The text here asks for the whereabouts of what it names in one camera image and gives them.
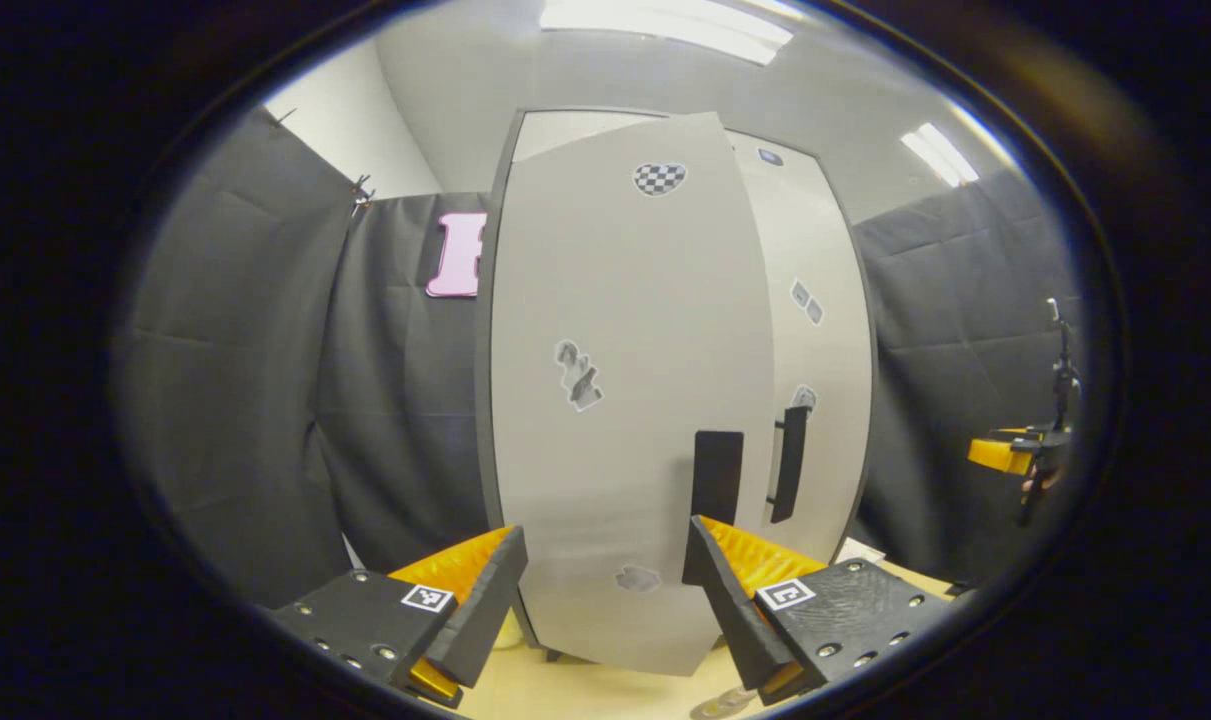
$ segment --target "ceiling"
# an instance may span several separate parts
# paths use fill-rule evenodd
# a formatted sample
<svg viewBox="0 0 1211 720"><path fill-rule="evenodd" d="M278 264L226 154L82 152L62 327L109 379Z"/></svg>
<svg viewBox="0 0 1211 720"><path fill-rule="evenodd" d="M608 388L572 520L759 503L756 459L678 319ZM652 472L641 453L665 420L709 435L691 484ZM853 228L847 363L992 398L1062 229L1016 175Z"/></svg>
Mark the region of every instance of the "ceiling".
<svg viewBox="0 0 1211 720"><path fill-rule="evenodd" d="M935 123L983 175L1001 161L934 87L866 38L800 27L761 68L662 38L541 31L544 0L453 0L375 38L388 86L447 191L486 191L518 108L716 110L725 127L815 155L853 223L947 186L899 142Z"/></svg>

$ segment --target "wooden floor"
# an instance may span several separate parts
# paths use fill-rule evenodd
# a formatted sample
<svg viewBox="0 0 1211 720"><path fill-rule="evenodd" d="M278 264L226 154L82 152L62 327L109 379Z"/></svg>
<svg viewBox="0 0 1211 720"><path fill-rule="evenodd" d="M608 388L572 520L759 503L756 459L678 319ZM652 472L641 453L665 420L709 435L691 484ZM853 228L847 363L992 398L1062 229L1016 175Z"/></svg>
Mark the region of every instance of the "wooden floor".
<svg viewBox="0 0 1211 720"><path fill-rule="evenodd" d="M889 561L879 561L879 565L949 600L945 595L948 583ZM688 719L700 703L737 685L728 647L711 651L691 678L637 673L568 656L547 662L545 651L532 650L521 641L520 629L509 618L480 682L476 689L464 691L463 704L457 712L474 720L681 720ZM761 701L752 698L731 716L739 720L757 712L761 712Z"/></svg>

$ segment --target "pink letter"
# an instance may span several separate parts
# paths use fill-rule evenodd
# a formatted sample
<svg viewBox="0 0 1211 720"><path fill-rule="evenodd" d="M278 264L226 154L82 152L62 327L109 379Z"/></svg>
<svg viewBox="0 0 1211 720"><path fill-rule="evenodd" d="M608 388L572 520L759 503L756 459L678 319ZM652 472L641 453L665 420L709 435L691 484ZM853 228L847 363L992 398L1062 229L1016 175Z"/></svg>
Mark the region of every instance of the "pink letter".
<svg viewBox="0 0 1211 720"><path fill-rule="evenodd" d="M476 296L481 287L477 269L484 213L450 213L441 215L441 224L444 225L444 247L441 247L440 270L427 283L427 295Z"/></svg>

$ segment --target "black door handle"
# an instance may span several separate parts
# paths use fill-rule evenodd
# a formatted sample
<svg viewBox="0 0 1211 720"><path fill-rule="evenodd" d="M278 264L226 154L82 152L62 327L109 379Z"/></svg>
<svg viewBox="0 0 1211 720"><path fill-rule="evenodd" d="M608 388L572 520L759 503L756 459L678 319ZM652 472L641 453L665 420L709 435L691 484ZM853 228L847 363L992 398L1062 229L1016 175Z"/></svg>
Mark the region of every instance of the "black door handle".
<svg viewBox="0 0 1211 720"><path fill-rule="evenodd" d="M774 497L774 512L770 523L782 523L792 517L796 509L796 494L800 489L800 462L805 460L805 424L810 417L808 405L788 407L784 413L784 451L777 462L777 489Z"/></svg>

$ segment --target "sticker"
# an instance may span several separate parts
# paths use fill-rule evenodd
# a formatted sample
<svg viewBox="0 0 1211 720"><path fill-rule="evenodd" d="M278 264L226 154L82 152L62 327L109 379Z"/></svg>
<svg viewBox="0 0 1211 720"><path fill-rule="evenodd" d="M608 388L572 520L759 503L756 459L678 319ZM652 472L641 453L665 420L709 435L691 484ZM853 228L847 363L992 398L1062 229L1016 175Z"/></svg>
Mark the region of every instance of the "sticker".
<svg viewBox="0 0 1211 720"><path fill-rule="evenodd" d="M796 301L797 307L802 309L810 301L810 292L805 290L805 287L800 283L800 278L797 278L792 283L792 300Z"/></svg>
<svg viewBox="0 0 1211 720"><path fill-rule="evenodd" d="M622 572L614 575L614 582L625 591L643 593L654 592L662 584L662 578L654 570L647 570L638 565L622 565Z"/></svg>
<svg viewBox="0 0 1211 720"><path fill-rule="evenodd" d="M454 593L449 591L430 588L426 584L414 584L414 589L409 591L407 597L401 598L400 603L401 605L408 605L429 612L440 612L444 610L444 604L452 597L454 597Z"/></svg>
<svg viewBox="0 0 1211 720"><path fill-rule="evenodd" d="M761 155L761 160L765 160L767 163L777 165L779 168L784 167L784 160L780 159L776 154L765 150L763 146L758 146L756 151L757 154Z"/></svg>
<svg viewBox="0 0 1211 720"><path fill-rule="evenodd" d="M788 407L809 407L814 410L814 407L819 404L819 396L814 393L814 388L809 386L796 386L796 392L792 393L792 405Z"/></svg>
<svg viewBox="0 0 1211 720"><path fill-rule="evenodd" d="M637 190L650 197L672 192L676 188L681 188L684 178L685 167L682 163L645 163L632 173Z"/></svg>
<svg viewBox="0 0 1211 720"><path fill-rule="evenodd" d="M810 304L805 306L805 315L810 316L810 322L815 326L823 322L823 307L819 306L819 301L810 299Z"/></svg>
<svg viewBox="0 0 1211 720"><path fill-rule="evenodd" d="M563 374L559 378L559 386L566 388L566 401L574 407L574 410L582 413L589 407L596 405L601 398L606 397L599 387L596 387L596 365L591 364L591 357L578 350L578 345L572 340L563 340L556 344L556 364Z"/></svg>
<svg viewBox="0 0 1211 720"><path fill-rule="evenodd" d="M769 605L771 609L784 610L784 607L792 607L793 605L800 605L800 603L810 600L814 597L814 591L807 588L805 583L802 583L800 580L792 578L785 580L782 583L759 588L756 594L765 598L765 605Z"/></svg>

